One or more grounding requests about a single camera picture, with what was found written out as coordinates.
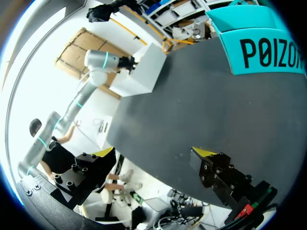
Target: person's arm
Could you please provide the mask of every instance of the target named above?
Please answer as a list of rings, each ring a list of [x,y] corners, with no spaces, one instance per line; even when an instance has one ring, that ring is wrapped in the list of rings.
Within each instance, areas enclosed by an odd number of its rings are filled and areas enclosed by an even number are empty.
[[[71,139],[75,128],[76,128],[76,125],[71,126],[65,136],[63,136],[62,138],[57,138],[58,143],[64,144],[64,143],[68,142]]]
[[[54,180],[54,174],[52,173],[50,167],[43,161],[41,161],[40,164],[42,165],[43,169],[45,170],[47,176],[50,177],[51,180]]]

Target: person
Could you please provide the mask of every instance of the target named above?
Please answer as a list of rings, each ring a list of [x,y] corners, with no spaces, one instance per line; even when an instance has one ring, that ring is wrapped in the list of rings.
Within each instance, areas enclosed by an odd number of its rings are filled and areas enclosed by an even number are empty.
[[[79,126],[80,122],[75,123],[70,127],[67,134],[61,138],[52,137],[53,140],[47,147],[45,154],[43,156],[42,161],[40,162],[43,169],[45,170],[47,176],[54,180],[54,176],[56,174],[62,174],[66,172],[68,169],[71,168],[71,165],[75,163],[75,156],[69,152],[67,149],[65,149],[62,144],[70,141],[74,130],[76,128],[76,125]],[[36,133],[41,128],[42,123],[39,119],[34,119],[30,123],[30,134],[32,137],[36,135]],[[125,190],[138,190],[142,187],[141,183],[129,183],[131,177],[133,174],[133,170],[128,170],[126,174],[124,175],[115,175],[115,174],[109,174],[107,176],[107,179],[111,180],[121,180],[123,182],[126,182],[124,185],[120,184],[105,184],[104,188],[107,190],[116,190],[116,189],[125,189]]]

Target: yellow cable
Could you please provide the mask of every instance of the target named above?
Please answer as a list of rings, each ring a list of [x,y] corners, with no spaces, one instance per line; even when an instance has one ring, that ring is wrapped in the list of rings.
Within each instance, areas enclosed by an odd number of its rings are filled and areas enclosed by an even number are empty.
[[[178,40],[178,39],[169,39],[169,41],[174,41],[174,42],[182,42],[182,43],[187,43],[187,44],[194,44],[194,42],[189,42],[189,41],[185,41],[185,40]]]
[[[192,226],[188,227],[187,230],[191,229],[192,227],[196,226],[203,218],[204,218],[205,214],[202,215],[202,217],[196,221]]]
[[[135,17],[137,17],[138,19],[140,19],[142,22],[146,22],[145,19],[143,19],[141,16],[139,16],[137,13],[135,13],[134,11],[132,11],[131,9],[129,9],[126,6],[123,6],[124,9],[126,9],[127,11],[129,11],[130,13],[132,13]],[[161,38],[165,38],[164,35],[162,35],[159,31],[157,31],[152,25],[147,24],[153,31],[155,31]]]
[[[125,27],[124,25],[120,24],[118,21],[114,20],[113,18],[110,18],[113,22],[115,22],[117,25],[121,26],[125,30],[127,30],[130,34],[132,34],[134,37],[138,37],[134,32],[132,32],[130,29]],[[140,42],[142,42],[144,45],[147,45],[146,42],[144,42],[142,39],[139,39]]]

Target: yellow hose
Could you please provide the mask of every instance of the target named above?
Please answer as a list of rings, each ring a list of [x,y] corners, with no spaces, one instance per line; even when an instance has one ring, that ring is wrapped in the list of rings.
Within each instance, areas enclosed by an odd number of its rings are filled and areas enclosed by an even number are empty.
[[[178,40],[178,39],[169,39],[169,41],[174,41],[174,42],[182,42],[182,43],[186,43],[186,44],[194,44],[194,42],[189,42],[189,41],[185,41],[185,40]]]
[[[132,13],[135,17],[137,17],[138,19],[140,19],[142,22],[146,22],[145,19],[143,19],[142,17],[140,17],[137,13],[135,13],[134,11],[132,11],[131,9],[129,9],[128,7],[126,6],[123,6],[124,9],[126,9],[127,11],[129,11],[130,13]],[[150,24],[147,24],[153,31],[155,31],[161,38],[165,38],[164,35],[162,35],[159,31],[157,31],[152,25]],[[172,46],[172,44],[170,42],[167,41],[167,44],[169,46]]]
[[[130,34],[132,34],[134,37],[138,37],[134,32],[132,32],[130,29],[128,29],[127,27],[123,26],[122,24],[120,24],[118,21],[114,20],[113,18],[110,18],[113,22],[115,22],[117,25],[121,26],[122,28],[124,28],[125,30],[127,30]],[[146,42],[144,42],[142,39],[139,39],[140,42],[142,42],[144,45],[147,45]]]

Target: cyan sign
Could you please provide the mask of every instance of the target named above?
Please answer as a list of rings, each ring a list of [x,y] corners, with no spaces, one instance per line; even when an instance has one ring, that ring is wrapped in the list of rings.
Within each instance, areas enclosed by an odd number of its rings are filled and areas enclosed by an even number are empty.
[[[305,73],[297,47],[284,30],[245,28],[220,33],[220,39],[233,74]]]

